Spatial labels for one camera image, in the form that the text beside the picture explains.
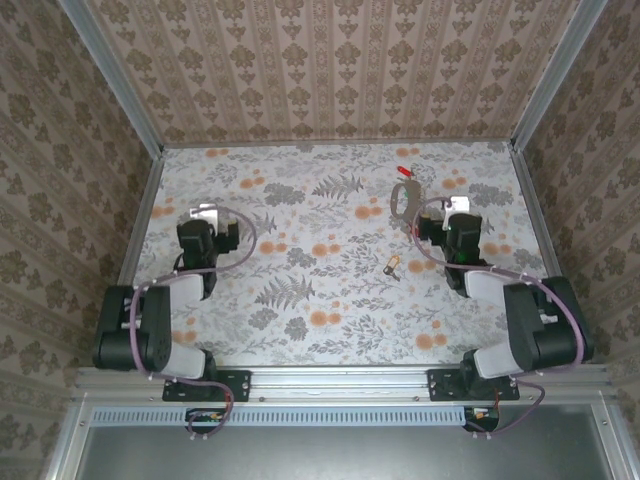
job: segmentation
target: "red handle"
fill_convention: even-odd
[[[410,170],[407,170],[407,169],[406,169],[406,168],[404,168],[404,167],[398,167],[398,171],[399,171],[401,174],[403,174],[403,175],[405,175],[405,176],[407,176],[407,177],[411,178],[411,171],[410,171]]]

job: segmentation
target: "key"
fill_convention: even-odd
[[[400,281],[400,277],[398,275],[396,275],[396,273],[393,271],[393,268],[391,268],[391,267],[384,267],[384,269],[382,270],[382,273],[384,273],[385,275],[389,275],[390,277],[395,278],[397,281]]]

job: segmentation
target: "table surface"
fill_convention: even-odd
[[[254,255],[220,273],[209,299],[173,315],[174,340],[212,350],[221,365],[455,363],[506,338],[504,311],[451,291],[391,216],[400,165],[423,198],[469,196],[489,263],[544,275],[503,142],[179,149],[163,158],[136,282],[171,270],[176,225],[190,207],[225,205],[258,230]],[[238,251],[220,265],[247,251],[240,228]],[[399,281],[382,273],[392,255]]]

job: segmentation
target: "aluminum frame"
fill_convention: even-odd
[[[529,174],[524,155],[521,151],[517,151],[512,145],[509,145],[509,154],[511,155],[513,168],[516,171],[516,177],[520,184],[520,190],[522,191],[527,212],[529,212],[533,233],[538,241],[540,255],[542,256],[542,262],[547,270],[547,274],[549,276],[562,275],[562,269],[560,268],[560,263],[558,263],[556,252],[553,249],[551,235],[549,234],[547,223],[544,221],[542,207],[538,201],[538,195],[533,186],[533,180]]]
[[[122,68],[109,48],[109,44],[100,31],[98,22],[93,18],[87,2],[61,0],[60,4],[89,50],[91,58],[98,65],[111,91],[118,99],[118,103],[149,152],[152,161],[159,160],[162,154],[160,133],[149,119],[135,88],[129,82],[125,73],[126,69]]]
[[[569,73],[606,5],[607,0],[588,0],[580,2],[576,7],[569,25],[513,132],[512,139],[517,151],[523,151],[531,140],[536,127],[549,108],[553,97]]]
[[[457,365],[353,366],[353,367],[230,367],[251,370],[252,408],[487,406],[493,402],[431,402],[426,371]],[[544,386],[548,405],[590,405],[598,433],[615,480],[637,479],[640,468],[631,440],[615,405],[616,392],[605,365],[581,365],[567,372],[531,375],[527,379]],[[119,373],[81,369],[71,407],[62,427],[47,480],[76,478],[96,407],[167,406],[221,407],[219,402],[163,402],[164,382],[137,372]],[[535,389],[520,388],[521,398],[505,405],[528,405]]]
[[[131,238],[127,246],[127,252],[122,262],[122,268],[118,275],[118,285],[131,285],[136,275],[140,254],[144,245],[144,237],[147,234],[147,226],[153,211],[153,203],[156,201],[156,194],[162,181],[162,170],[164,169],[164,159],[151,164],[147,184],[144,187],[144,193],[140,200],[140,207],[136,215],[136,221],[131,230]]]

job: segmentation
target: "cable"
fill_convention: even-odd
[[[473,428],[475,428],[479,432],[483,432],[487,436],[487,438],[490,438],[493,435],[499,435],[501,433],[508,432],[512,428],[515,428],[516,426],[520,425],[529,416],[529,414],[531,412],[533,412],[536,408],[538,408],[540,406],[540,404],[544,400],[544,397],[546,396],[547,392],[545,391],[545,389],[544,389],[544,387],[542,385],[538,385],[537,383],[525,382],[524,380],[516,380],[516,381],[520,385],[523,385],[523,386],[529,387],[529,388],[535,388],[536,390],[540,391],[540,395],[538,396],[538,398],[536,398],[536,401],[533,402],[529,406],[529,408],[527,408],[527,410],[525,410],[525,412],[522,415],[520,415],[517,419],[515,419],[509,425],[505,425],[504,427],[498,426],[493,432],[487,432],[484,428],[482,428],[480,425],[478,425],[475,422],[470,422],[470,421],[467,420],[467,424],[471,425]]]
[[[178,270],[178,268],[180,267],[180,260],[182,260],[182,255],[184,255],[184,254],[181,253],[180,255],[178,255],[176,257],[176,261],[173,262],[173,270],[174,271]]]
[[[211,267],[211,268],[200,268],[197,270],[184,270],[184,271],[173,271],[168,275],[163,275],[162,277],[159,277],[155,280],[152,280],[150,282],[144,282],[142,283],[140,286],[138,286],[138,288],[135,289],[135,291],[133,292],[133,297],[131,298],[131,305],[130,305],[130,311],[129,311],[129,341],[131,344],[131,354],[133,356],[133,363],[135,364],[136,368],[138,369],[138,371],[140,373],[142,373],[145,376],[156,376],[158,378],[163,378],[165,380],[171,380],[174,382],[180,382],[180,383],[184,383],[185,385],[193,385],[193,386],[202,386],[202,387],[216,387],[216,388],[220,388],[221,390],[223,390],[225,392],[226,395],[228,395],[229,397],[229,402],[228,402],[228,407],[226,409],[226,413],[225,415],[220,419],[220,423],[210,432],[210,435],[213,435],[215,433],[217,433],[222,427],[223,425],[227,422],[227,420],[229,419],[229,416],[231,415],[231,411],[233,410],[233,405],[234,405],[234,401],[235,398],[233,396],[233,392],[231,391],[231,389],[224,385],[223,383],[220,382],[214,382],[214,381],[209,381],[209,380],[192,380],[189,378],[181,378],[181,377],[170,377],[167,375],[163,375],[163,374],[150,374],[146,368],[144,367],[144,364],[142,363],[142,358],[140,357],[140,349],[138,348],[138,339],[136,337],[136,316],[138,315],[138,303],[140,302],[140,297],[142,295],[142,292],[144,292],[144,290],[146,290],[148,287],[150,287],[151,285],[162,285],[162,284],[170,284],[173,280],[175,280],[178,277],[181,277],[183,275],[194,275],[194,274],[203,274],[203,273],[212,273],[212,272],[226,272],[227,270],[231,270],[232,268],[235,267],[239,267],[240,265],[242,265],[244,262],[246,262],[249,257],[251,257],[251,255],[253,255],[253,252],[256,249],[256,246],[258,244],[258,232],[256,230],[255,225],[253,224],[253,222],[249,219],[249,217],[247,217],[246,215],[236,211],[236,210],[232,210],[230,208],[227,207],[222,207],[222,206],[212,206],[212,207],[208,207],[208,208],[201,208],[201,209],[197,209],[194,210],[192,213],[199,213],[202,211],[207,211],[207,210],[218,210],[221,212],[226,212],[227,214],[230,215],[235,215],[236,217],[240,218],[251,230],[251,248],[249,249],[249,251],[245,254],[244,257],[242,257],[240,260],[238,260],[235,263],[232,263],[231,265],[226,265],[223,267]]]
[[[493,404],[493,408],[498,411],[498,415],[500,415],[500,392],[497,388],[494,388],[493,391],[496,393],[496,401]]]
[[[571,325],[571,329],[573,330],[573,334],[575,335],[575,338],[576,338],[576,357],[574,358],[573,362],[568,367],[551,369],[551,371],[565,370],[566,368],[573,368],[580,365],[582,363],[582,359],[584,358],[584,339],[582,338],[582,331],[580,330],[580,326],[578,325],[578,322],[575,319],[573,313],[571,313],[569,308],[564,304],[564,302],[560,299],[560,297],[558,297],[549,287],[544,285],[539,279],[532,277],[530,275],[527,275],[525,273],[516,273],[510,270],[505,270],[504,268],[496,268],[495,266],[483,267],[483,266],[475,266],[475,265],[457,265],[454,263],[444,262],[430,255],[429,252],[427,252],[424,249],[424,247],[420,244],[420,238],[418,237],[418,217],[426,205],[429,205],[430,203],[434,203],[434,202],[446,202],[448,206],[451,206],[451,197],[430,198],[429,200],[426,200],[423,203],[421,208],[416,210],[416,213],[413,216],[413,221],[411,222],[411,225],[410,225],[410,230],[411,230],[411,236],[413,237],[413,242],[415,243],[420,253],[422,253],[429,260],[432,260],[433,262],[435,262],[437,265],[442,265],[443,267],[456,268],[458,270],[481,270],[481,271],[489,272],[492,275],[501,275],[501,276],[513,278],[515,280],[520,280],[523,282],[529,282],[534,284],[536,287],[542,290],[549,298],[551,298],[553,303],[555,303],[558,306],[558,308],[560,308],[562,313],[567,318],[569,325]],[[536,408],[538,408],[538,406],[544,399],[546,392],[544,387],[542,387],[541,385],[520,380],[518,378],[520,376],[522,376],[522,374],[513,375],[512,378],[514,378],[516,383],[518,383],[519,385],[523,385],[526,387],[535,388],[539,390],[540,396],[518,419],[516,419],[515,421],[513,421],[512,423],[510,423],[505,427],[494,430],[493,432],[487,432],[482,427],[480,427],[479,425],[473,422],[467,422],[467,423],[472,427],[478,429],[479,431],[484,432],[487,438],[490,438],[491,435],[497,435],[499,433],[509,431],[516,425],[519,425],[521,422],[523,422],[525,418],[527,418],[527,416],[531,414],[531,412],[533,412]]]
[[[193,412],[191,415],[189,415],[189,421],[187,422],[187,431],[191,434],[191,439],[195,439],[198,435],[202,436],[204,440],[206,440],[208,437],[210,437],[211,435],[215,435],[216,433],[218,433],[222,427],[224,426],[225,423],[227,423],[227,421],[229,420],[229,417],[231,416],[231,410],[232,410],[232,401],[231,401],[231,397],[229,396],[229,393],[225,392],[225,399],[227,402],[227,408],[225,410],[225,415],[220,419],[220,421],[218,422],[218,425],[216,425],[215,427],[213,427],[211,430],[209,430],[206,433],[196,433],[193,431],[193,422],[196,418],[198,417],[204,417],[206,415],[211,415],[212,413],[217,414],[218,412],[206,412],[206,411],[199,411],[199,412]]]

